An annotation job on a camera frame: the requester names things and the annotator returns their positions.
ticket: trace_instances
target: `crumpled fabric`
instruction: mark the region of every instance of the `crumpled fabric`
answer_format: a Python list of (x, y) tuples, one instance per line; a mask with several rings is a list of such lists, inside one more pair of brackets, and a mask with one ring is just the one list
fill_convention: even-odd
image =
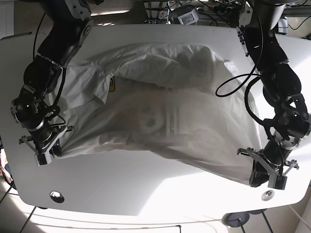
[[(75, 61), (59, 102), (75, 131), (61, 138), (59, 158), (150, 150), (249, 184), (253, 161), (236, 152), (261, 148), (259, 126), (244, 106), (244, 88), (215, 96), (235, 72), (209, 48), (181, 43), (130, 45)], [(234, 80), (220, 93), (238, 84)], [(249, 102), (256, 113), (251, 94)]]

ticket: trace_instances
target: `metal bracket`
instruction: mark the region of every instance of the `metal bracket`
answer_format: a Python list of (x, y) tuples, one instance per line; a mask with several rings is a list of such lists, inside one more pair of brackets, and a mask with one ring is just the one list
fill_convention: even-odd
[(35, 152), (35, 155), (39, 154), (38, 150), (36, 150), (28, 141), (27, 141), (27, 137), (26, 136), (23, 136), (21, 137), (21, 139), (19, 140), (19, 143), (20, 141), (23, 141), (24, 143), (27, 144), (27, 146), (29, 146), (30, 149), (32, 149), (34, 152)]
[(258, 163), (260, 163), (264, 169), (266, 169), (267, 173), (269, 174), (269, 182), (268, 182), (268, 187), (269, 188), (275, 188), (275, 189), (285, 189), (287, 177), (286, 175), (289, 173), (289, 171), (295, 167), (299, 169), (299, 166), (297, 164), (296, 160), (291, 160), (290, 162), (286, 161), (284, 165), (289, 166), (286, 172), (283, 174), (279, 174), (275, 169), (273, 169), (261, 156), (261, 152), (255, 152), (254, 149), (252, 148), (247, 148), (245, 149), (238, 149), (237, 154), (242, 154), (251, 157)]
[(287, 169), (287, 171), (283, 173), (283, 175), (286, 176), (286, 174), (289, 173), (289, 171), (292, 170), (293, 167), (295, 167), (297, 170), (299, 169), (299, 166), (296, 160), (290, 161), (290, 167)]

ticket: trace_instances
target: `wire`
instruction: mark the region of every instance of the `wire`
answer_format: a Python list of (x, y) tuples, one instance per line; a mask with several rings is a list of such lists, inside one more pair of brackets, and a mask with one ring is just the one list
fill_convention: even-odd
[[(207, 5), (206, 3), (202, 2), (201, 0), (198, 0), (200, 3), (202, 3), (203, 5), (207, 6), (208, 8), (212, 9), (209, 5)], [(230, 23), (228, 23), (221, 15), (219, 15), (216, 11), (214, 11), (214, 13), (221, 18), (226, 24), (229, 25), (229, 27), (231, 27)]]
[(218, 23), (217, 23), (216, 19), (213, 18), (210, 14), (208, 14), (208, 13), (206, 13), (206, 12), (201, 12), (201, 11), (199, 11), (199, 13), (202, 13), (202, 14), (204, 14), (204, 15), (210, 17), (210, 18), (213, 20), (212, 23), (213, 23), (213, 22), (216, 22), (216, 24), (217, 24), (217, 26), (218, 26)]
[(219, 89), (220, 89), (222, 86), (226, 85), (226, 84), (229, 83), (230, 81), (232, 81), (232, 80), (234, 80), (234, 79), (237, 79), (237, 78), (240, 78), (240, 77), (244, 77), (244, 76), (246, 76), (246, 75), (248, 75), (249, 77), (251, 77), (251, 76), (261, 76), (260, 74), (252, 74), (252, 73), (250, 73), (250, 74), (242, 74), (242, 75), (239, 75), (239, 76), (235, 76), (235, 77), (233, 77), (233, 78), (231, 78), (231, 79), (228, 79), (227, 81), (223, 82), (223, 83), (217, 88), (217, 90), (216, 90), (216, 92), (215, 92), (216, 96), (217, 96), (217, 97), (227, 97), (227, 96), (230, 96), (230, 95), (232, 95), (233, 93), (235, 93), (237, 90), (239, 90), (239, 89), (244, 85), (245, 81), (244, 81), (242, 84), (240, 84), (236, 89), (234, 89), (233, 91), (231, 91), (231, 92), (229, 92), (229, 93), (227, 93), (227, 94), (219, 95), (219, 94), (218, 94), (218, 91), (219, 91)]
[(305, 20), (302, 21), (302, 23), (297, 27), (297, 28), (292, 28), (290, 24), (288, 24), (288, 26), (292, 29), (292, 30), (297, 30), (298, 28), (301, 27), (301, 25), (307, 21), (307, 19), (311, 18), (311, 16), (309, 16), (308, 18), (306, 18)]
[(60, 116), (59, 114), (57, 114), (57, 116), (59, 117), (59, 118), (61, 118), (61, 120), (63, 121), (63, 123), (57, 123), (57, 124), (52, 124), (52, 125), (50, 125), (50, 126), (59, 126), (59, 125), (66, 125), (66, 120), (62, 117), (62, 116)]
[(43, 21), (43, 19), (44, 19), (44, 16), (45, 16), (45, 13), (44, 13), (43, 16), (42, 16), (42, 19), (41, 19), (41, 21), (40, 21), (40, 23), (39, 23), (39, 26), (38, 26), (38, 28), (37, 28), (37, 31), (36, 31), (36, 33), (35, 33), (35, 41), (34, 41), (34, 47), (33, 47), (33, 61), (35, 60), (35, 43), (37, 42), (37, 37), (38, 37), (39, 29), (40, 29), (40, 27), (41, 27), (41, 24), (42, 24), (42, 21)]
[(238, 77), (242, 77), (242, 76), (233, 77), (233, 78), (231, 78), (231, 79), (225, 81), (223, 84), (221, 84), (221, 85), (217, 88), (217, 90), (216, 90), (216, 92), (215, 92), (215, 95), (216, 95), (217, 97), (227, 97), (227, 96), (230, 96), (230, 95), (234, 94), (235, 92), (237, 92), (237, 91), (250, 79), (250, 77), (253, 76), (254, 71), (255, 71), (255, 69), (257, 68), (257, 66), (258, 66), (258, 64), (259, 64), (259, 62), (260, 62), (260, 59), (261, 59), (262, 48), (263, 48), (263, 31), (262, 31), (261, 21), (260, 21), (260, 18), (259, 18), (259, 16), (258, 16), (257, 11), (255, 10), (255, 8), (254, 8), (252, 2), (251, 2), (250, 0), (246, 0), (246, 1), (249, 3), (250, 7), (253, 9), (253, 11), (254, 11), (254, 13), (255, 13), (257, 19), (258, 19), (259, 26), (260, 26), (260, 31), (261, 31), (261, 38), (260, 38), (261, 48), (260, 48), (259, 58), (258, 58), (258, 61), (256, 62), (256, 64), (254, 65), (253, 69), (251, 70), (251, 72), (250, 72), (249, 74), (244, 74), (244, 75), (242, 75), (242, 76), (246, 76), (246, 75), (248, 75), (248, 76), (247, 76), (247, 78), (246, 78), (236, 89), (234, 89), (233, 91), (231, 91), (231, 92), (229, 92), (229, 93), (227, 93), (227, 94), (224, 94), (224, 95), (219, 95), (219, 94), (218, 94), (218, 90), (219, 90), (220, 87), (222, 87), (224, 84), (228, 83), (229, 81), (231, 81), (231, 80), (233, 80), (233, 79), (236, 79), (236, 78), (238, 78)]
[(296, 4), (296, 5), (287, 5), (289, 7), (298, 7), (298, 6), (311, 6), (311, 5), (305, 5), (309, 0), (305, 0), (303, 4)]
[(62, 82), (60, 83), (60, 87), (57, 93), (57, 96), (55, 98), (54, 104), (53, 106), (56, 106), (58, 104), (58, 101), (60, 99), (60, 95), (62, 94), (63, 88), (64, 88), (64, 84), (65, 84), (65, 79), (66, 79), (66, 68), (63, 68), (63, 77), (62, 77)]
[(213, 22), (215, 22), (215, 23), (216, 23), (216, 26), (218, 27), (218, 22), (217, 22), (218, 19), (219, 19), (219, 18), (214, 19), (214, 20), (209, 24), (209, 26), (211, 26), (211, 25), (213, 24)]

